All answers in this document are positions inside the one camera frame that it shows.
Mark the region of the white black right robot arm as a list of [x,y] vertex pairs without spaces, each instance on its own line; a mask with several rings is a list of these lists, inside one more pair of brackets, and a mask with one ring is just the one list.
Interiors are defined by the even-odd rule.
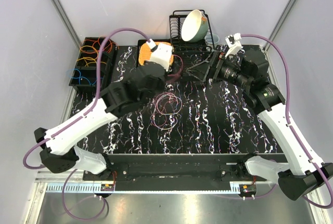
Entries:
[[236,174],[244,181],[253,176],[271,181],[295,201],[332,178],[332,163],[324,163],[299,132],[281,92],[267,79],[268,67],[259,50],[247,50],[239,67],[215,51],[206,60],[187,68],[187,73],[201,82],[226,81],[242,89],[245,103],[269,128],[287,163],[248,154],[237,162]]

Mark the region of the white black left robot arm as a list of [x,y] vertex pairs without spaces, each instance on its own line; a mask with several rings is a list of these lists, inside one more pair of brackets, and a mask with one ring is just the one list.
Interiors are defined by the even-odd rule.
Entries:
[[52,173],[72,168],[95,174],[100,180],[112,175],[111,163],[100,153],[79,148],[76,144],[98,128],[140,110],[164,90],[173,47],[160,43],[150,59],[123,80],[109,84],[82,111],[49,130],[39,129],[45,147],[40,152],[42,164]]

